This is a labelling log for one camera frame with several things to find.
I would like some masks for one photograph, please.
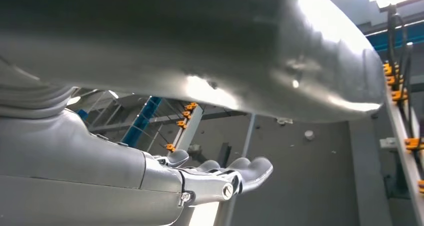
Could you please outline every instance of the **gray wall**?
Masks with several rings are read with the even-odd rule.
[[[233,225],[359,225],[348,124],[257,123],[248,155],[268,157],[274,173],[238,197]],[[306,130],[314,141],[304,139]]]

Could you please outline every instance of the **metal frame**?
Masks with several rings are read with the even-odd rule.
[[[395,105],[392,101],[391,91],[389,88],[386,92],[386,107],[394,136],[396,138],[396,146],[402,163],[402,168],[405,173],[406,182],[412,200],[412,206],[417,219],[417,225],[424,226],[424,196],[420,194],[418,187],[418,181],[421,179],[420,174],[414,157],[406,148],[405,139],[408,138],[408,134],[406,132],[402,114],[397,105]],[[411,116],[414,135],[420,135],[419,123],[413,109],[411,111]]]
[[[196,130],[198,129],[199,123],[202,119],[202,115],[203,109],[199,105],[197,105],[191,113],[191,119],[184,120],[184,123],[186,123],[187,128],[180,128],[172,143],[176,149],[182,149],[184,151],[188,150],[190,143],[192,142],[193,137],[195,136]]]

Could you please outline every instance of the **vertical pole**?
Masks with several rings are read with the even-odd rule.
[[[350,121],[349,130],[360,226],[391,226],[373,122],[370,118]]]
[[[246,157],[246,155],[248,154],[255,120],[256,115],[252,114],[250,117],[249,127],[247,128],[248,133],[246,134],[246,140],[244,141],[243,151],[241,153],[242,157]],[[236,199],[237,198],[233,196],[230,201],[222,202],[219,204],[218,217],[215,220],[214,226],[231,226],[231,220],[233,218]]]

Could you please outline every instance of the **industrial machine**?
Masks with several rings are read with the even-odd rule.
[[[371,115],[385,98],[379,56],[329,0],[0,0],[0,18],[1,225],[166,225],[273,170],[184,169],[184,151],[92,135],[64,109],[72,86],[307,122]]]

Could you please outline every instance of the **ceiling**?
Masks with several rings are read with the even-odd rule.
[[[368,24],[369,31],[374,26],[387,21],[387,13],[380,13],[376,2],[369,0],[331,0],[357,26]],[[403,17],[410,17],[424,12],[424,1],[404,6],[398,9]]]

